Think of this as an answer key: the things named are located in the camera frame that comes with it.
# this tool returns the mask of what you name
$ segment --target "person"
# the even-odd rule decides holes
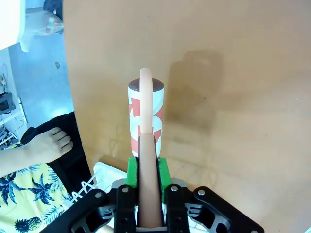
[[[91,177],[74,112],[30,127],[0,151],[0,233],[37,233]]]

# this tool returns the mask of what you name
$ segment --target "hand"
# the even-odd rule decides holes
[[[60,128],[54,128],[34,137],[24,146],[33,164],[50,163],[72,149],[73,142]]]

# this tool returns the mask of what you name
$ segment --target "pineapple print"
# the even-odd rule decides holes
[[[37,230],[41,225],[41,219],[33,217],[30,219],[16,220],[15,229],[20,233],[27,233],[33,230]]]

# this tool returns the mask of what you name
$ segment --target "cable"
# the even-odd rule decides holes
[[[23,124],[22,124],[21,126],[19,126],[16,130],[18,130],[18,129],[20,129],[21,127],[23,127],[23,126],[24,126],[25,121],[23,121],[23,120],[19,120],[19,119],[17,119],[16,117],[14,117],[14,119],[15,119],[15,120],[17,120],[17,121],[21,121],[21,122],[23,122]]]

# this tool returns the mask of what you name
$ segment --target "floor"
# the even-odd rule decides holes
[[[63,34],[35,37],[29,53],[15,44],[9,54],[28,127],[73,111]]]

